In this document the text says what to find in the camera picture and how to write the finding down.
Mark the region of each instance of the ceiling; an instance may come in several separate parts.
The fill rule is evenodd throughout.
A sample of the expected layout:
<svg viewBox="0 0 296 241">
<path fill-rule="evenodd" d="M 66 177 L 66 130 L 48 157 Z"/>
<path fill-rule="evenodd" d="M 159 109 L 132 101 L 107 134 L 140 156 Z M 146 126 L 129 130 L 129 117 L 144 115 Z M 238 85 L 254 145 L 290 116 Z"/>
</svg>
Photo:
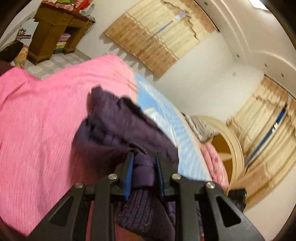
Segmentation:
<svg viewBox="0 0 296 241">
<path fill-rule="evenodd" d="M 237 62 L 261 69 L 296 97 L 296 50 L 270 11 L 249 0 L 196 0 L 217 25 Z"/>
</svg>

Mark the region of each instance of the black device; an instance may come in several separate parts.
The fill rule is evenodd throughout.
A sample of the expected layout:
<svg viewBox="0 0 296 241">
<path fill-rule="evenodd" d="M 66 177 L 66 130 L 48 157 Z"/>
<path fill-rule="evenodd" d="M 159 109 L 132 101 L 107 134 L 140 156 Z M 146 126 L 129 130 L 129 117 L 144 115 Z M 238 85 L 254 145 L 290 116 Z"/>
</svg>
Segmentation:
<svg viewBox="0 0 296 241">
<path fill-rule="evenodd" d="M 246 208 L 246 197 L 247 191 L 246 189 L 232 189 L 228 192 L 227 195 L 233 203 L 241 210 L 242 212 Z"/>
<path fill-rule="evenodd" d="M 130 194 L 133 153 L 100 181 L 76 183 L 52 208 L 27 241 L 84 241 L 90 203 L 94 200 L 91 241 L 115 241 L 114 204 Z M 264 241 L 235 204 L 213 182 L 192 181 L 175 173 L 160 154 L 155 157 L 159 198 L 176 202 L 176 241 L 200 241 L 199 201 L 205 241 Z"/>
</svg>

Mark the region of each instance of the pink fabric item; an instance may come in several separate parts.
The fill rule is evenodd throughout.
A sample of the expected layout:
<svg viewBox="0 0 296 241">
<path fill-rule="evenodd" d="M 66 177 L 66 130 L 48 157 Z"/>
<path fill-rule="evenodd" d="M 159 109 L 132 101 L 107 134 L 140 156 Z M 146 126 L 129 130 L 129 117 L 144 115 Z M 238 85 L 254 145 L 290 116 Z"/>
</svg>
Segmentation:
<svg viewBox="0 0 296 241">
<path fill-rule="evenodd" d="M 217 177 L 217 183 L 220 184 L 223 190 L 226 191 L 229 187 L 229 182 L 225 166 L 221 161 L 215 147 L 212 144 L 207 144 L 206 148 L 210 154 L 210 158 L 212 159 L 212 165 Z"/>
<path fill-rule="evenodd" d="M 211 156 L 209 154 L 209 151 L 207 150 L 207 147 L 205 145 L 202 145 L 200 147 L 200 151 L 204 157 L 205 163 L 207 165 L 207 168 L 210 172 L 211 178 L 213 179 L 213 182 L 218 183 L 217 181 L 217 175 L 214 172 L 214 167 L 213 167 L 213 163 L 212 163 L 212 159 Z"/>
<path fill-rule="evenodd" d="M 76 181 L 97 179 L 71 151 L 87 116 L 93 86 L 117 96 L 134 93 L 133 72 L 117 56 L 102 56 L 40 81 L 21 68 L 0 76 L 0 215 L 24 235 Z"/>
</svg>

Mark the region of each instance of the wooden desk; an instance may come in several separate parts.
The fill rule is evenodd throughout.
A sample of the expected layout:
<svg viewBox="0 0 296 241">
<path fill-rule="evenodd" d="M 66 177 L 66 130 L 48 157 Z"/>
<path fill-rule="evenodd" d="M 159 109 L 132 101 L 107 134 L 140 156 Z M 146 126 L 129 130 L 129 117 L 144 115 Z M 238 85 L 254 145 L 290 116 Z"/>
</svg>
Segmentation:
<svg viewBox="0 0 296 241">
<path fill-rule="evenodd" d="M 28 52 L 28 58 L 34 64 L 52 56 L 64 32 L 71 34 L 64 47 L 64 53 L 73 52 L 83 35 L 94 23 L 77 12 L 56 8 L 45 3 L 40 5 L 35 21 L 39 24 Z"/>
</svg>

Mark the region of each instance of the clothing pile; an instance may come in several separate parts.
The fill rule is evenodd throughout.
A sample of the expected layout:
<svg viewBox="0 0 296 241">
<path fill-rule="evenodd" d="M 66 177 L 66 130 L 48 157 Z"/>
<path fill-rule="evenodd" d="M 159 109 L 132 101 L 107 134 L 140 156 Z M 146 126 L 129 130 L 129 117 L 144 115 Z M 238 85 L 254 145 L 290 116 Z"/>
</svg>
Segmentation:
<svg viewBox="0 0 296 241">
<path fill-rule="evenodd" d="M 154 158 L 161 152 L 177 171 L 178 149 L 129 98 L 117 98 L 101 87 L 91 91 L 92 112 L 73 141 L 78 155 L 101 176 L 112 173 L 133 152 L 132 192 L 117 223 L 142 236 L 175 239 L 173 203 L 162 204 L 154 194 Z"/>
</svg>

